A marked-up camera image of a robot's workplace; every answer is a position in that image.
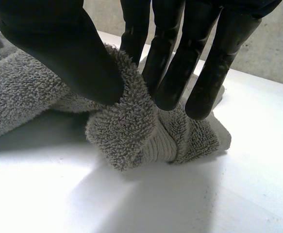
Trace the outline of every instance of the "terry cloth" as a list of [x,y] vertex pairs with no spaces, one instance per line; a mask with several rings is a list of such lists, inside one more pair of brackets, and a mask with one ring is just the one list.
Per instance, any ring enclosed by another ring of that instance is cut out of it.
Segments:
[[227,150],[229,132],[211,113],[189,119],[184,101],[170,112],[151,100],[142,75],[122,51],[105,45],[117,64],[125,89],[119,103],[104,106],[70,91],[61,79],[0,35],[0,136],[47,109],[90,112],[85,135],[115,169],[125,171],[150,162],[180,164]]

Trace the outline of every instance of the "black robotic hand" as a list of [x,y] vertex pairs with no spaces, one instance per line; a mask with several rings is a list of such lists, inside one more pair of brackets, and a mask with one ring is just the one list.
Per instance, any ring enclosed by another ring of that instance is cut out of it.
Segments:
[[[241,45],[281,1],[152,0],[156,31],[143,77],[156,105],[167,111],[176,107],[219,18],[212,48],[185,106],[192,119],[206,118]],[[138,64],[148,35],[150,0],[121,0],[121,5],[126,26],[120,49]],[[183,35],[167,68],[183,11]]]
[[79,95],[108,105],[122,96],[122,77],[83,0],[0,0],[0,31]]

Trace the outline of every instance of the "towel fold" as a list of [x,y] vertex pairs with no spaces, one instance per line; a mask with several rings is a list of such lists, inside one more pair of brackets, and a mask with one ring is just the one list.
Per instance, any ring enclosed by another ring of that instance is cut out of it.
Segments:
[[229,132],[212,113],[205,120],[191,120],[184,101],[173,111],[159,110],[136,65],[112,46],[106,49],[125,89],[119,103],[104,106],[71,92],[46,66],[3,37],[0,42],[0,136],[47,109],[91,112],[86,138],[120,171],[150,162],[189,162],[230,146]]

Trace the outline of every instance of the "gray wall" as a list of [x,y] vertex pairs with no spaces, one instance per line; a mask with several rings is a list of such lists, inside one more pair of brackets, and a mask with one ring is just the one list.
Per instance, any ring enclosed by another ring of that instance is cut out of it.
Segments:
[[[84,8],[93,19],[97,30],[122,35],[124,21],[119,0],[85,0]],[[154,35],[153,12],[147,44]],[[202,55],[207,58],[215,29]],[[233,69],[283,83],[283,2],[268,16],[243,45]]]

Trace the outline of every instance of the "white table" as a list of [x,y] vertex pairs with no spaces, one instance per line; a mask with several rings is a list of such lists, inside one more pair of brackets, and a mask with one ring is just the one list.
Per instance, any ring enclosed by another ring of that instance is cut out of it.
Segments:
[[47,112],[1,137],[0,232],[283,233],[283,84],[230,70],[224,85],[231,148],[182,166],[113,170],[84,116]]

